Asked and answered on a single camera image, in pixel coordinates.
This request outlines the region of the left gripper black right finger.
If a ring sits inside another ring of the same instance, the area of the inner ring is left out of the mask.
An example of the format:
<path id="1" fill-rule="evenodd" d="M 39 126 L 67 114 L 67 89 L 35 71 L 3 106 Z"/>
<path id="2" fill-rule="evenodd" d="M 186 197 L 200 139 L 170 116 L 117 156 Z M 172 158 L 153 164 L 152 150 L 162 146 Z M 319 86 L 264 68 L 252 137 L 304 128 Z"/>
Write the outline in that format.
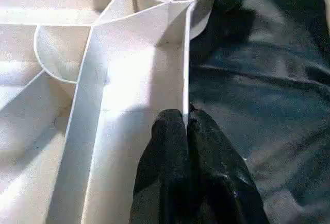
<path id="1" fill-rule="evenodd" d="M 210 223 L 269 223 L 244 159 L 216 121 L 193 105 L 187 136 L 202 216 Z"/>

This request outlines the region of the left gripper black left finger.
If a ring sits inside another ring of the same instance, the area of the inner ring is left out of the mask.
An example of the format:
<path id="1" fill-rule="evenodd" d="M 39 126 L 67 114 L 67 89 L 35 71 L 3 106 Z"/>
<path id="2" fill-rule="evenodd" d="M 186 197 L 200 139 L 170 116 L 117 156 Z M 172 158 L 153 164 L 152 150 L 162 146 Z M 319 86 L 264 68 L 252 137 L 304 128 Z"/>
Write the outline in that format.
<path id="1" fill-rule="evenodd" d="M 133 223 L 190 223 L 191 166 L 182 114 L 161 111 L 137 167 Z"/>

